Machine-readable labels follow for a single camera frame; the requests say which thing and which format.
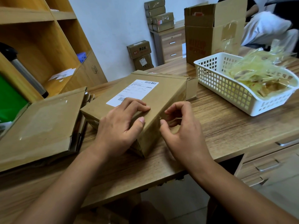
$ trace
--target bookshelf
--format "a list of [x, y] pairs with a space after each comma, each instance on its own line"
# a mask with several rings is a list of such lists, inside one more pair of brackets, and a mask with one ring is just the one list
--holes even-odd
[[[107, 82], [68, 0], [0, 0], [0, 42], [17, 50], [49, 96]], [[82, 64], [80, 52], [87, 55]], [[72, 76], [49, 80], [70, 68], [76, 69]], [[0, 74], [28, 101], [43, 99], [1, 53]]]

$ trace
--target left hand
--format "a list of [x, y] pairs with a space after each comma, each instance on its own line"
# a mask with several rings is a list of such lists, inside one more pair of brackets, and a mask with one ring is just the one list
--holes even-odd
[[122, 155], [143, 130], [144, 117], [139, 117], [130, 128], [132, 117], [137, 111], [146, 112], [141, 100], [125, 98], [124, 101], [101, 118], [97, 136], [91, 149], [99, 156], [111, 158]]

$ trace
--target thermos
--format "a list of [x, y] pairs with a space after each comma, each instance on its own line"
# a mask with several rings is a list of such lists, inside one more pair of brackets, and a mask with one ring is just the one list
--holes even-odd
[[45, 88], [30, 74], [30, 72], [17, 59], [18, 52], [11, 46], [0, 42], [0, 52], [6, 59], [24, 76], [24, 78], [42, 95], [46, 98], [49, 93]]

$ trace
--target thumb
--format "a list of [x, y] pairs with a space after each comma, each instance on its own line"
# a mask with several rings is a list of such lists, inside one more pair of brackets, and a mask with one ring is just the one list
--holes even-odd
[[161, 124], [160, 127], [161, 135], [164, 138], [166, 144], [169, 144], [171, 142], [171, 138], [173, 137], [173, 134], [171, 133], [169, 126], [164, 119], [160, 120], [160, 124]]
[[132, 141], [132, 143], [137, 139], [138, 135], [143, 130], [144, 123], [145, 123], [144, 117], [139, 117], [138, 119], [135, 120], [131, 128], [127, 131], [128, 136]]

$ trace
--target fingernail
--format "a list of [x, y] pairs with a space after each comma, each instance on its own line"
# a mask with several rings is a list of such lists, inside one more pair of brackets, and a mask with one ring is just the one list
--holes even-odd
[[142, 116], [142, 117], [140, 117], [140, 118], [139, 118], [139, 121], [140, 121], [140, 122], [142, 122], [142, 124], [144, 124], [144, 122], [145, 122], [145, 119], [144, 119], [144, 117], [143, 117], [143, 116]]

